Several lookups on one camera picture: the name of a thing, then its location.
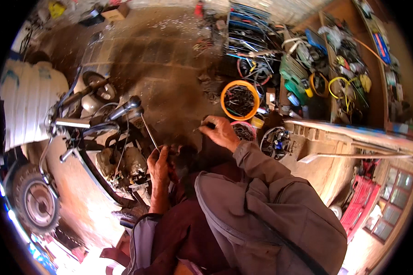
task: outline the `man's right hand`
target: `man's right hand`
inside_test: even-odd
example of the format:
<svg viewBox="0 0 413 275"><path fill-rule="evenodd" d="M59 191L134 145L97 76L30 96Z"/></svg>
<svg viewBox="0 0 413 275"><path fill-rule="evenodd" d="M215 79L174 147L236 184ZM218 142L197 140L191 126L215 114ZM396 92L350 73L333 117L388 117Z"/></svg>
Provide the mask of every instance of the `man's right hand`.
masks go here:
<svg viewBox="0 0 413 275"><path fill-rule="evenodd" d="M207 126L208 123L214 124L215 128L209 128ZM215 144L225 147L233 153L240 143L240 139L226 118L208 116L202 121L199 130L214 141Z"/></svg>

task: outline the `motorcycle engine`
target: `motorcycle engine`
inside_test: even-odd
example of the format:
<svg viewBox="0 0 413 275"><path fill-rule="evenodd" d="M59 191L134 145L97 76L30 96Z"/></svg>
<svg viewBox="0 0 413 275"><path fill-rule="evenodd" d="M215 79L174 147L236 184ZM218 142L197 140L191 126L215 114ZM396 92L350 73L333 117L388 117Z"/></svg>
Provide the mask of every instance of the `motorcycle engine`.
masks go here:
<svg viewBox="0 0 413 275"><path fill-rule="evenodd" d="M137 147L130 145L127 144L121 161L121 152L117 149L105 148L96 154L96 168L113 190L124 198L133 199L129 186L141 184L141 179L146 178L147 160Z"/></svg>

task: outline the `orange bucket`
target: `orange bucket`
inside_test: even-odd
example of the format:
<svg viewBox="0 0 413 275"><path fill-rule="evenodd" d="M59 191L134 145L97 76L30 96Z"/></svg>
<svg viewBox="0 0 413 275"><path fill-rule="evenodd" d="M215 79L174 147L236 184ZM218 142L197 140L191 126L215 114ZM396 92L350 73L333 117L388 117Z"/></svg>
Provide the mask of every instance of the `orange bucket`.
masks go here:
<svg viewBox="0 0 413 275"><path fill-rule="evenodd" d="M249 112L244 117L236 117L232 113L228 112L228 110L225 107L225 93L226 91L228 91L229 88L235 85L246 86L248 90L252 92L252 95L254 96L254 107L252 108L251 112ZM252 118L257 113L257 109L259 108L259 105L260 105L260 98L254 86L252 86L250 83L244 80L235 80L233 82L229 82L228 85L226 85L225 88L223 88L222 94L220 95L220 105L222 106L222 109L225 112L225 114L229 116L230 118L234 120L245 121L245 120Z"/></svg>

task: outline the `wheel rim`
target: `wheel rim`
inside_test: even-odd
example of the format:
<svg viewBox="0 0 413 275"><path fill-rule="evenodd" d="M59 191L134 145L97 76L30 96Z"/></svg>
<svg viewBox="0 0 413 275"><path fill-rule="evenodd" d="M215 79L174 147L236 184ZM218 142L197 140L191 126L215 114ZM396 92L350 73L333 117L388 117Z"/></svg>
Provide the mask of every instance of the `wheel rim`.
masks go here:
<svg viewBox="0 0 413 275"><path fill-rule="evenodd" d="M35 180L26 189L25 207L29 218L39 227L48 226L55 214L55 199L46 184Z"/></svg>
<svg viewBox="0 0 413 275"><path fill-rule="evenodd" d="M332 210L332 212L335 214L335 216L339 219L341 217L341 213L340 210L336 207L329 207L330 210Z"/></svg>

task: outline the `orange cable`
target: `orange cable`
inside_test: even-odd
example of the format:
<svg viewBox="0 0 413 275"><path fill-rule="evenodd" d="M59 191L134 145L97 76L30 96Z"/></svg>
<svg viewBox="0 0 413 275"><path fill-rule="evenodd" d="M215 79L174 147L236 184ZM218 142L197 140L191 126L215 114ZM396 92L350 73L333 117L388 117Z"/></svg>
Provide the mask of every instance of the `orange cable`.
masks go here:
<svg viewBox="0 0 413 275"><path fill-rule="evenodd" d="M359 41L358 39L356 39L355 37L353 37L353 40L355 40L356 42L358 42L359 44L363 45L364 47L366 47L367 50L369 50L370 52L372 52L381 62L382 64L384 64L384 66L388 66L386 62L384 62L384 60L382 60L382 58L371 48L369 48L369 46L367 46L366 44L364 44L362 41Z"/></svg>

